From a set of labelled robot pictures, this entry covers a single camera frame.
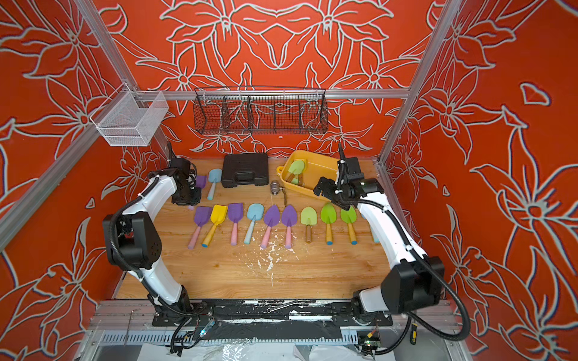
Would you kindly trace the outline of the blue shovel white handle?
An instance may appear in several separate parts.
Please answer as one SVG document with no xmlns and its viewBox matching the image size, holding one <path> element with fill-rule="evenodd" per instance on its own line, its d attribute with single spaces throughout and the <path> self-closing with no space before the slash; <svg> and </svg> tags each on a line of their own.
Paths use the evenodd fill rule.
<svg viewBox="0 0 578 361">
<path fill-rule="evenodd" d="M 251 243 L 254 226 L 257 221 L 261 220 L 263 217 L 264 207 L 260 203 L 253 203 L 248 207 L 247 217 L 250 220 L 247 233 L 245 234 L 244 244 L 249 245 Z"/>
</svg>

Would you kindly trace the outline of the yellow square shovel yellow handle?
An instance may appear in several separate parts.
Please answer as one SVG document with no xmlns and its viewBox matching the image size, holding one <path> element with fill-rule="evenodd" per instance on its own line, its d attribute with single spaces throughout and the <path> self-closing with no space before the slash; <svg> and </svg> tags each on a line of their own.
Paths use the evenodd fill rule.
<svg viewBox="0 0 578 361">
<path fill-rule="evenodd" d="M 218 228 L 218 226 L 224 222 L 224 220 L 227 216 L 227 212 L 228 212 L 228 207 L 225 205 L 215 205 L 213 207 L 212 213 L 210 216 L 210 221 L 212 222 L 212 227 L 209 230 L 209 232 L 207 233 L 206 237 L 203 239 L 202 246 L 204 248 L 207 248 L 211 244 L 211 241 L 214 237 L 215 231 Z"/>
</svg>

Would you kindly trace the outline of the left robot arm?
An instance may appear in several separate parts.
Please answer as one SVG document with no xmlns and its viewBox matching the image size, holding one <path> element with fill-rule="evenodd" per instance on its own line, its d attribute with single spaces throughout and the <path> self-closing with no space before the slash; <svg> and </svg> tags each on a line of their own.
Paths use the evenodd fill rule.
<svg viewBox="0 0 578 361">
<path fill-rule="evenodd" d="M 163 312 L 194 316 L 185 286 L 165 266 L 162 241 L 154 220 L 164 203 L 197 205 L 197 171 L 191 165 L 172 165 L 151 173 L 136 199 L 102 221 L 108 261 L 132 275 L 147 290 L 151 303 Z"/>
</svg>

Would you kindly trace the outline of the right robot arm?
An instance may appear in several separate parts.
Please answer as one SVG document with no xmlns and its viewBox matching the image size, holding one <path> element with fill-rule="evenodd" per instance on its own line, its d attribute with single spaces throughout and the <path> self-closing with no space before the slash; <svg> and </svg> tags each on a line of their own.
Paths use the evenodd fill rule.
<svg viewBox="0 0 578 361">
<path fill-rule="evenodd" d="M 389 273 L 379 286 L 355 292 L 353 299 L 361 313 L 405 314 L 427 331 L 449 341 L 464 341 L 471 332 L 465 304 L 444 279 L 445 266 L 439 257 L 430 257 L 394 213 L 382 185 L 365 177 L 355 157 L 340 155 L 336 179 L 321 177 L 314 193 L 347 211 L 359 210 L 379 239 Z M 419 317 L 418 310 L 438 305 L 445 291 L 454 300 L 461 317 L 461 330 L 443 332 Z"/>
</svg>

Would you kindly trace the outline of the purple square shovel pink handle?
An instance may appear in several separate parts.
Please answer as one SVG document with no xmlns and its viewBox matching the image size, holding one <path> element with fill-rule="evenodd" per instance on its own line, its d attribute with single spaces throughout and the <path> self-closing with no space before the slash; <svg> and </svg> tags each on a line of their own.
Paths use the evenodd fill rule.
<svg viewBox="0 0 578 361">
<path fill-rule="evenodd" d="M 237 245 L 238 242 L 238 223 L 244 216 L 244 207 L 242 203 L 231 203 L 228 205 L 228 219 L 233 223 L 230 236 L 230 244 Z"/>
</svg>

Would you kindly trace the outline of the light green shovel wooden handle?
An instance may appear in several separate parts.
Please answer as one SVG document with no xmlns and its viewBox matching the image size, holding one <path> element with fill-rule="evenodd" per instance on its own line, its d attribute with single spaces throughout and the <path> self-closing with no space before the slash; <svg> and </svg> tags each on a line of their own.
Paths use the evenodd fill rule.
<svg viewBox="0 0 578 361">
<path fill-rule="evenodd" d="M 306 227 L 306 243 L 312 243 L 312 227 L 317 224 L 317 212 L 313 207 L 305 207 L 300 213 L 300 222 Z"/>
</svg>

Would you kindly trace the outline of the green shovel yellow handle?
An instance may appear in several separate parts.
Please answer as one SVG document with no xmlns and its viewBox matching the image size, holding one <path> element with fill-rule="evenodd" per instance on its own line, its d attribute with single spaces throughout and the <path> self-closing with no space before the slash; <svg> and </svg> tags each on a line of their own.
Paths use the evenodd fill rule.
<svg viewBox="0 0 578 361">
<path fill-rule="evenodd" d="M 332 231 L 332 224 L 337 221 L 337 212 L 334 208 L 334 205 L 330 202 L 327 202 L 321 211 L 321 219 L 322 222 L 326 225 L 326 244 L 332 245 L 334 243 L 333 231 Z"/>
<path fill-rule="evenodd" d="M 349 241 L 352 245 L 356 245 L 358 243 L 358 239 L 356 236 L 355 228 L 353 224 L 357 220 L 357 214 L 355 212 L 355 208 L 353 206 L 349 206 L 347 210 L 341 209 L 340 216 L 343 222 L 345 222 L 348 226 L 348 233 L 349 233 Z"/>
</svg>

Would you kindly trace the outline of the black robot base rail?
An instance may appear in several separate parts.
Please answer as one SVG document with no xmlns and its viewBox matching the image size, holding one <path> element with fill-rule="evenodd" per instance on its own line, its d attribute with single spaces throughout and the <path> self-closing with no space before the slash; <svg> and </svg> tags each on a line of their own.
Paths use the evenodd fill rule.
<svg viewBox="0 0 578 361">
<path fill-rule="evenodd" d="M 351 299 L 201 299 L 191 302 L 193 322 L 325 322 L 335 326 L 391 326 L 385 311 L 367 313 Z"/>
</svg>

